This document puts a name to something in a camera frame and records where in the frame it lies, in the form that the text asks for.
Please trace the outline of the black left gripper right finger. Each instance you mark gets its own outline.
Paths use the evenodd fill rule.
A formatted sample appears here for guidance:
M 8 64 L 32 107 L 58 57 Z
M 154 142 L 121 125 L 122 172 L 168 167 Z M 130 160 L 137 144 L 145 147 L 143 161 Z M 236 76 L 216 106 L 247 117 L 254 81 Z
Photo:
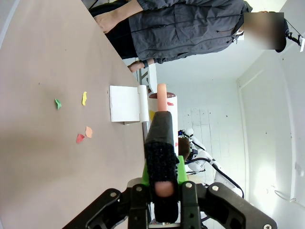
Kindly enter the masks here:
M 184 158 L 178 157 L 178 181 L 181 203 L 181 229 L 201 229 L 201 212 L 226 229 L 276 229 L 268 215 L 216 182 L 207 187 L 187 179 Z

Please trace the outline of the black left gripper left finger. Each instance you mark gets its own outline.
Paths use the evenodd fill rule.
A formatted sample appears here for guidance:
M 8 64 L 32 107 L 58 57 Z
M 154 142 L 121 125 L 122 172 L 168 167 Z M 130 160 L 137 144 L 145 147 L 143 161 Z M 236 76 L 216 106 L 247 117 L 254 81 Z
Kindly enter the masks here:
M 131 180 L 120 192 L 109 188 L 73 218 L 65 229 L 113 229 L 128 220 L 129 229 L 147 229 L 151 220 L 147 166 L 142 177 Z

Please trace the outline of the person left hand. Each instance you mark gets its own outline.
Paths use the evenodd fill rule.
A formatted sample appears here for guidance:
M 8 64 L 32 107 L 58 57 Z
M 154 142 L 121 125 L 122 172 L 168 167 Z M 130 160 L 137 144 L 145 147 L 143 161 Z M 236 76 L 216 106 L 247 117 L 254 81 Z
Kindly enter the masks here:
M 134 73 L 144 67 L 145 67 L 145 65 L 142 61 L 135 61 L 135 62 L 131 63 L 130 65 L 128 65 L 128 69 L 130 70 L 131 73 Z

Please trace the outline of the person right hand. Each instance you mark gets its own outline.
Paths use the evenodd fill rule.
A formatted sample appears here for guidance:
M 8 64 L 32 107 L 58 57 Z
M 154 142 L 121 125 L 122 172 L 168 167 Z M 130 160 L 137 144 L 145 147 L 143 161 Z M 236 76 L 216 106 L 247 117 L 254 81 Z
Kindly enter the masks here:
M 93 18 L 105 34 L 110 32 L 119 22 L 124 20 L 124 17 L 117 10 L 112 10 Z

